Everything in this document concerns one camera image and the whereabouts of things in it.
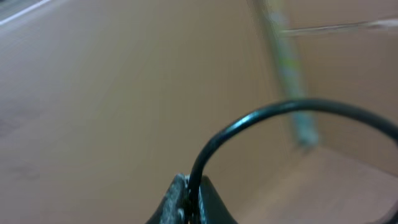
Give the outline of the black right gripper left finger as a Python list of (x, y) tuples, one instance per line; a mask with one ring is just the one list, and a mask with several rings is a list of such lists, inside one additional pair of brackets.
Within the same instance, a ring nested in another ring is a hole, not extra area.
[(186, 224), (187, 176), (177, 174), (146, 224)]

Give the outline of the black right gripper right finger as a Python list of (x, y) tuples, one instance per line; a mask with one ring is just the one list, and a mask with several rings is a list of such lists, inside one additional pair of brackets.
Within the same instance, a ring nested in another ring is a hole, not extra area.
[(237, 224), (208, 176), (201, 178), (198, 191), (197, 223)]

